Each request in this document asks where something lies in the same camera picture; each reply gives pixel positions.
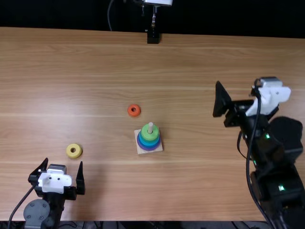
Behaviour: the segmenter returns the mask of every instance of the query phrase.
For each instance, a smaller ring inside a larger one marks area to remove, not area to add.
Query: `black cable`
[[[10,224],[11,221],[13,219],[13,216],[15,215],[16,211],[18,210],[18,208],[20,207],[20,205],[24,202],[24,200],[29,196],[29,194],[34,190],[35,185],[33,185],[29,191],[25,194],[25,196],[21,199],[21,201],[17,204],[17,206],[15,207],[15,209],[13,210],[13,212],[10,215],[10,219],[9,219],[9,223],[8,223],[8,229],[10,229]]]
[[[249,226],[248,226],[248,224],[246,224],[244,221],[241,221],[242,222],[242,224],[244,224],[248,229],[251,229]]]
[[[239,229],[233,221],[231,221],[231,223],[233,224],[233,226],[234,226],[236,229]]]
[[[109,5],[108,5],[108,9],[107,9],[107,20],[108,20],[108,25],[109,25],[110,31],[112,31],[112,27],[111,27],[111,25],[110,25],[110,17],[109,17],[109,14],[110,14],[110,8],[111,8],[113,2],[114,2],[114,0],[110,0]]]
[[[74,225],[71,225],[71,224],[68,224],[68,223],[65,223],[65,224],[61,224],[58,228],[61,228],[63,226],[70,226],[70,227],[73,227],[73,228],[77,228],[77,224],[73,221],[69,221],[70,223],[73,223]]]
[[[255,132],[256,132],[256,126],[258,123],[258,118],[259,118],[259,114],[261,112],[261,105],[262,105],[261,95],[260,95],[258,87],[257,87],[258,81],[259,81],[259,79],[256,79],[254,82],[254,89],[255,89],[255,93],[256,93],[255,96],[257,97],[257,112],[256,112],[255,121],[254,121],[253,131],[252,131],[250,141],[249,141],[249,146],[248,146],[248,152],[247,152],[247,158],[246,158],[246,178],[247,178],[247,185],[248,185],[248,188],[249,188],[249,191],[250,191],[250,194],[251,194],[251,197],[252,197],[254,203],[256,204],[256,206],[260,210],[260,212],[262,213],[263,217],[268,222],[269,226],[273,229],[274,228],[273,224],[271,223],[270,219],[265,214],[264,210],[262,209],[261,205],[259,204],[259,202],[254,194],[253,187],[252,187],[251,181],[250,181],[250,156],[251,156],[251,151],[252,151],[253,139],[254,139]]]
[[[237,146],[237,150],[238,152],[240,153],[241,156],[243,156],[244,159],[247,159],[243,154],[242,152],[240,151],[240,140],[242,139],[242,131],[239,132],[238,134],[238,137],[237,137],[237,143],[236,143],[236,146]]]
[[[96,229],[99,229],[99,226],[97,226],[97,223],[95,221],[93,221],[95,226],[96,226]]]

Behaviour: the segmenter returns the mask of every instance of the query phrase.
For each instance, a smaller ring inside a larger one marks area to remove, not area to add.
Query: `green ring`
[[[152,127],[152,133],[148,133],[148,124],[142,127],[141,135],[146,141],[154,141],[159,136],[159,129],[156,125]]]

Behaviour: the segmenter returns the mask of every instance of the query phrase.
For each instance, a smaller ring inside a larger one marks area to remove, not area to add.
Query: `ring stacking tower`
[[[159,128],[148,123],[141,130],[135,130],[138,154],[163,151]]]

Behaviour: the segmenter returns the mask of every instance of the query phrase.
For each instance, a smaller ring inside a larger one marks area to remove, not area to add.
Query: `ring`
[[[128,107],[127,112],[131,117],[136,117],[141,113],[141,109],[138,105],[132,104]]]
[[[140,134],[138,134],[138,137],[137,137],[137,143],[138,143],[138,145],[139,145],[139,147],[140,147],[141,149],[146,150],[146,151],[152,151],[152,150],[158,148],[158,146],[159,146],[159,144],[160,144],[160,138],[159,138],[159,141],[157,142],[156,146],[154,146],[154,147],[145,147],[145,146],[140,142],[139,135],[140,135]]]
[[[145,139],[143,139],[142,135],[141,135],[141,131],[139,132],[139,140],[142,143],[142,145],[146,146],[146,147],[151,147],[154,146],[155,144],[158,143],[160,139],[160,136],[158,136],[155,140],[153,141],[146,141]]]
[[[69,158],[78,158],[82,153],[82,148],[78,144],[70,144],[66,149],[66,154]]]
[[[148,124],[142,127],[141,135],[146,141],[153,141],[156,140],[159,136],[159,129],[156,125],[153,125],[152,127],[152,133],[148,133]]]

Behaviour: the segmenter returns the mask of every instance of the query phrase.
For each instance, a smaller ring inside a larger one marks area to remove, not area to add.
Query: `white camera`
[[[144,0],[144,3],[151,5],[171,6],[173,4],[173,0]]]

